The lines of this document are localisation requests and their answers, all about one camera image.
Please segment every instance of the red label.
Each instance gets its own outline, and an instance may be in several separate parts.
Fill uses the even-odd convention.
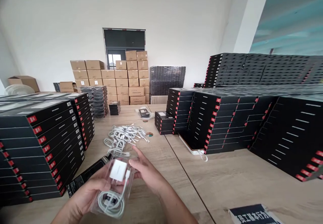
[[[298,178],[301,181],[306,181],[306,179],[304,177],[302,177],[301,175],[296,175],[296,178]]]
[[[57,183],[61,179],[61,176],[58,175],[57,178],[55,179],[55,182]]]
[[[315,163],[317,163],[319,165],[322,165],[323,164],[323,161],[321,161],[321,160],[319,160],[317,158],[312,158],[311,161],[313,161],[313,162],[315,162]]]
[[[43,152],[46,153],[50,149],[50,146],[47,145],[46,147],[43,148]]]
[[[49,160],[51,160],[53,158],[53,155],[52,154],[49,154],[47,157],[46,157],[46,162],[48,162]]]
[[[41,127],[40,126],[36,127],[35,129],[33,129],[33,132],[34,134],[41,132]]]
[[[57,170],[57,169],[55,169],[55,170],[54,170],[54,172],[52,172],[52,174],[51,174],[51,175],[54,177],[57,173],[58,173],[58,170]]]
[[[63,185],[63,182],[61,181],[60,184],[57,186],[57,189],[60,189]]]
[[[41,138],[38,139],[39,144],[42,144],[46,141],[46,137],[42,136]]]
[[[56,165],[56,162],[53,161],[50,165],[49,165],[49,168],[52,169],[54,166]]]
[[[300,172],[305,174],[308,177],[312,176],[312,174],[310,172],[306,171],[306,170],[301,170]]]
[[[28,118],[27,118],[27,121],[28,121],[29,123],[33,123],[33,122],[37,121],[37,118],[36,118],[36,116],[31,116],[31,117],[28,117]]]
[[[322,151],[317,151],[316,154],[323,157],[323,152]]]

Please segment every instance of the cardboard box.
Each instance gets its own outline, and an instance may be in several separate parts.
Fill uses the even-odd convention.
[[[88,79],[76,79],[75,83],[77,88],[90,86]]]
[[[137,61],[127,61],[127,69],[128,70],[138,69]]]
[[[117,94],[118,95],[128,95],[129,94],[129,87],[117,87]]]
[[[89,79],[102,78],[101,70],[88,70],[87,75]]]
[[[144,96],[130,96],[131,105],[144,105],[146,104]]]
[[[139,79],[139,86],[140,87],[149,86],[149,79]]]
[[[116,87],[115,85],[115,79],[102,79],[103,85],[108,87]]]
[[[143,87],[129,87],[129,96],[144,96]]]
[[[90,86],[103,86],[102,79],[89,79]]]
[[[101,70],[102,78],[115,78],[114,70]]]
[[[138,78],[138,70],[128,70],[128,78]]]
[[[116,87],[107,87],[107,90],[108,90],[108,95],[116,95],[117,94],[117,88]]]
[[[117,70],[127,70],[127,61],[115,61],[115,67]]]
[[[138,70],[148,70],[148,61],[138,61]]]
[[[148,78],[148,70],[139,70],[138,76],[139,78]]]
[[[136,51],[125,52],[125,59],[127,61],[137,61],[137,52]]]
[[[84,60],[71,60],[72,70],[86,70]]]
[[[139,87],[139,80],[138,79],[129,79],[129,87]]]
[[[12,76],[8,78],[8,83],[10,85],[13,84],[24,84],[28,85],[29,87],[32,87],[35,92],[39,92],[38,84],[36,82],[36,79],[30,76]]]
[[[129,95],[117,95],[120,102],[129,102]]]
[[[137,61],[147,61],[147,51],[137,52]]]
[[[127,70],[115,70],[114,71],[115,78],[128,78]]]
[[[108,102],[117,101],[117,100],[118,100],[117,95],[109,95],[108,96]]]
[[[115,79],[117,87],[128,87],[128,79]]]
[[[145,95],[149,94],[149,86],[144,86]]]
[[[88,79],[86,70],[73,70],[73,74],[75,79]]]
[[[100,60],[85,60],[87,70],[101,70],[104,69],[104,62]]]
[[[61,92],[77,92],[76,84],[72,81],[60,82]]]

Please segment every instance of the stack of cardboard boxes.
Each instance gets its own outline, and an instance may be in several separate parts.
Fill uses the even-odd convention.
[[[104,69],[104,62],[100,60],[72,60],[71,66],[76,86],[102,86],[101,70]]]

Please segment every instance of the white cable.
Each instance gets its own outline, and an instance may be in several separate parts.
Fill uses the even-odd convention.
[[[130,170],[127,170],[125,174],[125,181],[124,181],[124,187],[122,193],[117,193],[115,191],[102,191],[98,195],[98,205],[100,209],[108,216],[111,216],[113,218],[119,218],[122,216],[124,211],[124,192],[127,186],[127,182],[130,176]]]

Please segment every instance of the table surface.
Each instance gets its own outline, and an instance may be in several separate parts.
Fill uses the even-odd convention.
[[[150,111],[165,110],[166,105],[143,105]],[[320,180],[302,183],[274,167],[247,149],[208,155],[203,162],[192,155],[178,136],[159,135],[154,119],[143,122],[135,112],[138,106],[122,106],[119,116],[95,119],[95,136],[85,152],[79,175],[100,157],[108,147],[103,144],[112,125],[142,126],[152,132],[150,143],[141,140],[137,146],[169,181],[199,223],[231,224],[227,210],[261,203],[283,223],[322,223],[323,194]],[[134,152],[126,146],[131,154]],[[9,223],[50,223],[68,200],[62,198],[34,201],[5,207]],[[130,200],[120,220],[87,214],[81,223],[164,223],[161,205],[142,180],[134,181]]]

